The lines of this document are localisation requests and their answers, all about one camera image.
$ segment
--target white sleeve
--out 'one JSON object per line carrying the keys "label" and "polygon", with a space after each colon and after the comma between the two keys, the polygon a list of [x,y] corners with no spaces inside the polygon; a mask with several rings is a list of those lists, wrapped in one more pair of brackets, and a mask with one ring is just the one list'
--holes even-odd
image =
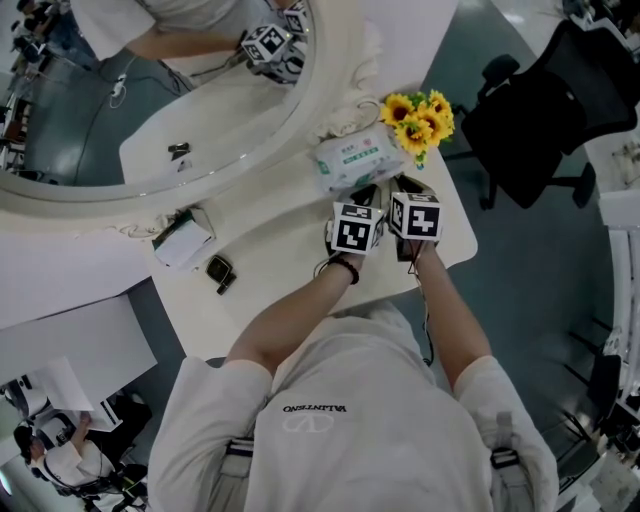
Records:
{"label": "white sleeve", "polygon": [[474,361],[458,377],[453,393],[491,450],[497,448],[498,414],[511,414],[513,449],[529,470],[539,505],[536,510],[552,511],[559,492],[556,459],[498,361],[491,356]]}
{"label": "white sleeve", "polygon": [[207,510],[227,443],[247,435],[272,380],[251,361],[214,369],[200,359],[185,359],[151,450],[149,498],[154,511]]}
{"label": "white sleeve", "polygon": [[74,482],[84,478],[78,470],[82,457],[71,442],[48,450],[45,462],[45,467],[66,485],[74,485]]}
{"label": "white sleeve", "polygon": [[71,0],[71,10],[99,60],[113,57],[156,23],[136,0]]}

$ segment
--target white table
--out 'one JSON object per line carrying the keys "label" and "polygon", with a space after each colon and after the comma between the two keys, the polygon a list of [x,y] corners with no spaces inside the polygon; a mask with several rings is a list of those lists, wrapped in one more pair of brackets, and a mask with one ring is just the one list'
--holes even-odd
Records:
{"label": "white table", "polygon": [[[380,97],[398,90],[417,90],[453,18],[457,1],[399,0],[392,9],[385,0],[360,3],[365,17],[379,28],[383,38],[373,90]],[[230,98],[235,94],[228,87],[221,88],[221,81],[215,82],[165,107],[123,144],[120,157],[127,183],[151,179],[149,171],[166,172],[166,147],[176,142],[189,140],[200,147],[208,144],[203,152],[198,151],[199,161],[194,167],[202,165],[203,158],[218,158],[220,147],[226,155],[242,153],[239,146],[229,149],[228,139],[215,141],[211,136],[218,130],[213,113],[221,113],[226,107],[220,104],[221,95]],[[268,91],[256,107],[260,126],[264,123],[269,127],[277,118],[271,113],[284,101],[281,94],[281,90]],[[249,113],[243,111],[236,119],[242,121]],[[242,123],[235,127],[244,129]],[[202,205],[216,231],[218,250],[231,260],[238,275],[222,297],[216,294],[218,285],[204,269],[191,274],[167,269],[155,259],[151,244],[145,244],[154,283],[187,355],[205,360],[226,356],[242,329],[262,309],[308,282],[315,265],[326,258],[323,232],[333,199],[316,186],[313,166],[304,153],[297,154],[259,174],[245,173],[230,189]],[[424,171],[413,166],[406,171],[433,188],[443,204],[445,227],[438,252],[445,265],[472,258],[477,241],[438,151],[429,154]],[[408,264],[396,260],[394,237],[384,237],[378,254],[365,262],[362,282],[348,290],[336,310],[415,288],[415,278],[407,274],[407,269]]]}
{"label": "white table", "polygon": [[[168,269],[145,244],[153,281],[187,355],[205,360],[226,356],[260,311],[307,283],[315,265],[327,257],[323,233],[333,198],[320,192],[313,166],[299,154],[202,204],[220,252],[238,275],[224,296],[216,294],[218,285],[204,269]],[[472,258],[477,241],[439,152],[429,154],[424,171],[409,166],[406,174],[433,188],[443,204],[438,253],[445,266]],[[395,238],[387,233],[378,253],[365,261],[361,283],[349,288],[335,311],[415,288],[407,270],[408,263],[397,262]]]}

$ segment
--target round mirror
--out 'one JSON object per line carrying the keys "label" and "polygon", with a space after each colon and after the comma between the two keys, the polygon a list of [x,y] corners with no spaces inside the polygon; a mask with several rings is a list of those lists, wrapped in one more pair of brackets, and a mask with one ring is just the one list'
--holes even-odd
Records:
{"label": "round mirror", "polygon": [[325,4],[3,0],[3,208],[178,207],[281,159],[352,71],[358,31],[328,34],[355,16]]}

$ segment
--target gray floor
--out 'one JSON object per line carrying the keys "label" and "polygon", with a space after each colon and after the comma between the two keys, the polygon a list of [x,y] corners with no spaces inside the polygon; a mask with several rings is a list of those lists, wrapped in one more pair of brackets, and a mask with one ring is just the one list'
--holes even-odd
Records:
{"label": "gray floor", "polygon": [[46,75],[51,80],[38,80],[33,90],[36,108],[29,122],[28,169],[55,174],[68,186],[124,183],[120,144],[185,92],[182,86],[176,92],[158,63],[137,59],[127,72],[122,106],[110,108],[113,82],[130,60],[128,52],[121,52],[93,72],[59,61],[49,65]]}
{"label": "gray floor", "polygon": [[[440,89],[453,102],[468,106],[473,106],[482,85],[483,66],[493,57],[508,52],[523,68],[534,60],[532,52],[489,0],[474,0],[473,5],[469,8],[467,2],[461,4],[425,82],[425,90]],[[155,85],[149,87],[158,94]],[[116,115],[133,116],[139,121],[144,118],[145,105],[137,107],[131,102],[127,114],[122,111]],[[81,120],[86,124],[84,112]],[[122,134],[122,130],[130,132],[134,128],[127,125],[118,130]],[[107,131],[102,134],[105,140],[109,139]],[[464,137],[458,132],[443,153],[466,149]],[[96,148],[89,152],[87,167],[97,161],[99,154]],[[578,175],[585,161],[584,152],[576,151],[565,158],[558,175]],[[103,166],[100,168],[104,176],[83,176],[97,184],[108,174]],[[528,210],[499,195],[496,209],[483,212],[478,198],[487,186],[486,173],[473,160],[454,162],[449,168],[479,245],[476,257],[453,267],[451,275],[485,328],[495,355],[513,379],[536,425],[559,452],[563,446],[560,442],[554,444],[552,427],[557,425],[561,409],[577,410],[586,391],[562,365],[571,364],[588,375],[592,360],[586,350],[569,340],[567,332],[575,329],[601,343],[606,332],[595,328],[590,318],[596,315],[609,322],[612,315],[611,256],[596,198],[579,210],[569,190],[549,188]],[[513,172],[518,172],[518,162],[514,162]],[[153,284],[145,283],[130,297],[159,362],[133,383],[155,414],[136,450],[136,456],[144,461],[184,353]],[[393,301],[410,319],[428,353],[421,334],[423,307],[418,292]]]}

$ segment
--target white mirror frame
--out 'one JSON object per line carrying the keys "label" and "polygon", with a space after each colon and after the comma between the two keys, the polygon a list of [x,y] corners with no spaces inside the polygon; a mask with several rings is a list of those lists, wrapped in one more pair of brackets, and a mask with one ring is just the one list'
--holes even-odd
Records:
{"label": "white mirror frame", "polygon": [[219,193],[246,172],[260,172],[306,147],[306,136],[342,99],[361,62],[364,20],[357,0],[308,0],[315,42],[297,106],[280,129],[244,158],[215,172],[191,169],[148,192],[149,185],[55,187],[0,173],[0,228],[20,231],[96,229],[133,222]]}

